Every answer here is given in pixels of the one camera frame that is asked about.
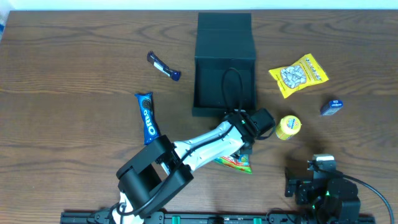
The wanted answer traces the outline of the colourful Haribo gummy bag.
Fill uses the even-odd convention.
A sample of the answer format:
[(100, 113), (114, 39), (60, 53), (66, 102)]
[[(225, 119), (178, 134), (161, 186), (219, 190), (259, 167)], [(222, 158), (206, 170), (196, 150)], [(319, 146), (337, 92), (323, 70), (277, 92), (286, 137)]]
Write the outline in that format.
[(246, 174), (252, 174), (249, 156), (247, 154), (241, 154), (238, 156), (222, 156), (216, 158), (214, 162)]

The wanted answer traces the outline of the yellow round jar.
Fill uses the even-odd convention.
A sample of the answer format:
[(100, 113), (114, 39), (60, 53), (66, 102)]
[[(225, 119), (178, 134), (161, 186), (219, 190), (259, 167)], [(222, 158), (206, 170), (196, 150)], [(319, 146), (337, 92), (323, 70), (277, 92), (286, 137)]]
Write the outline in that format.
[(276, 126), (275, 133), (281, 140), (288, 140), (296, 135), (302, 127), (301, 121), (294, 115), (283, 117)]

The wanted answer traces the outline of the small blue box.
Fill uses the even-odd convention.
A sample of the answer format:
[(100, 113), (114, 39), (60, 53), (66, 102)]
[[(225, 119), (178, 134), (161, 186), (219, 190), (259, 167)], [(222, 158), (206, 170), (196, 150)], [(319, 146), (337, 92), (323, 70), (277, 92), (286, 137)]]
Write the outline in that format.
[(320, 115), (331, 116), (340, 109), (342, 109), (342, 107), (343, 107), (343, 102), (341, 100), (331, 100), (321, 107)]

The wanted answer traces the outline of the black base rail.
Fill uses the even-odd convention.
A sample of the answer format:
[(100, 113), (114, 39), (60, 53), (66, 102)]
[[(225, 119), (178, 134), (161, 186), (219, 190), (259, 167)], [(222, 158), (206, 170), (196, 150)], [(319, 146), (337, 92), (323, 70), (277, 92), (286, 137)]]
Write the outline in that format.
[[(268, 215), (231, 215), (231, 214), (187, 214), (155, 212), (144, 219), (145, 224), (288, 224), (307, 223), (298, 215), (270, 213)], [(63, 212), (60, 216), (61, 224), (85, 223), (116, 223), (108, 211)]]

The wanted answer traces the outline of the blue Oreo cookie pack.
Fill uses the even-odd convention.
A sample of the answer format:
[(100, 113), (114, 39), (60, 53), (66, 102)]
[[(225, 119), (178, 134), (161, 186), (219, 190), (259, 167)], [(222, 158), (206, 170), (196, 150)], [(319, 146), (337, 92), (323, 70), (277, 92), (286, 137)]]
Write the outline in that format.
[(155, 120), (152, 92), (136, 93), (134, 96), (138, 100), (144, 124), (144, 145), (148, 145), (160, 136), (160, 129)]

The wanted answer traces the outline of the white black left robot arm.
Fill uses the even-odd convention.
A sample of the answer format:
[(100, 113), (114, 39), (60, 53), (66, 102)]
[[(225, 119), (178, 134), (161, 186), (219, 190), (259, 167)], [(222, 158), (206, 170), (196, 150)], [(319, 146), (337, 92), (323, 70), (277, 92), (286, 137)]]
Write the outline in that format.
[(121, 199), (112, 211), (114, 220), (134, 223), (147, 218), (185, 188), (197, 169), (251, 147), (255, 139), (243, 119), (223, 121), (208, 133), (185, 141), (158, 137), (117, 171)]

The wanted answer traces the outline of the dark blue chocolate bar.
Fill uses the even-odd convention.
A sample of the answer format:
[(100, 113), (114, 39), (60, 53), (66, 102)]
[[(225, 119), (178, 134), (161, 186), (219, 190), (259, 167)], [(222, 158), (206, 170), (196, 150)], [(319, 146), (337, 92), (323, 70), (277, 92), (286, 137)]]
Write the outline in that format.
[(172, 70), (163, 61), (161, 61), (158, 56), (153, 51), (149, 51), (147, 54), (147, 61), (153, 64), (155, 68), (160, 70), (162, 73), (166, 74), (173, 81), (179, 81), (181, 77), (181, 72), (177, 70)]

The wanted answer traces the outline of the black open gift box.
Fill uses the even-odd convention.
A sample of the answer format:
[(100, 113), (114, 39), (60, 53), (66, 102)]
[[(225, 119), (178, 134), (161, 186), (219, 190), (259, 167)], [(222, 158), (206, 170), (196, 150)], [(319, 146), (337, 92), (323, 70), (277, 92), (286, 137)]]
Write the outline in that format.
[(201, 12), (195, 47), (193, 116), (256, 109), (256, 50), (250, 13)]

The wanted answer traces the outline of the yellow sunflower seed bag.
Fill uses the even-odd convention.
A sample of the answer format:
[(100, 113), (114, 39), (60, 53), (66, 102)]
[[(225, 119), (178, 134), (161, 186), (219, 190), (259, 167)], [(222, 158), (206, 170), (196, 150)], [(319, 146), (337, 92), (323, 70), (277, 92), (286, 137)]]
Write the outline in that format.
[(327, 73), (312, 54), (305, 54), (290, 66), (271, 69), (269, 74), (277, 82), (284, 98), (308, 86), (329, 80)]

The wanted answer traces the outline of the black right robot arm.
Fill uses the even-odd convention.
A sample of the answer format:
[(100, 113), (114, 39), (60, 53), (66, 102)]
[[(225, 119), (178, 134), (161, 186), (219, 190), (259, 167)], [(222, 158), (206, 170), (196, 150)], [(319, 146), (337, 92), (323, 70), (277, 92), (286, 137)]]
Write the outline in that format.
[(330, 154), (315, 154), (308, 161), (311, 176), (300, 176), (285, 168), (285, 196), (297, 205), (307, 205), (295, 223), (359, 223), (361, 202), (358, 187), (336, 169)]

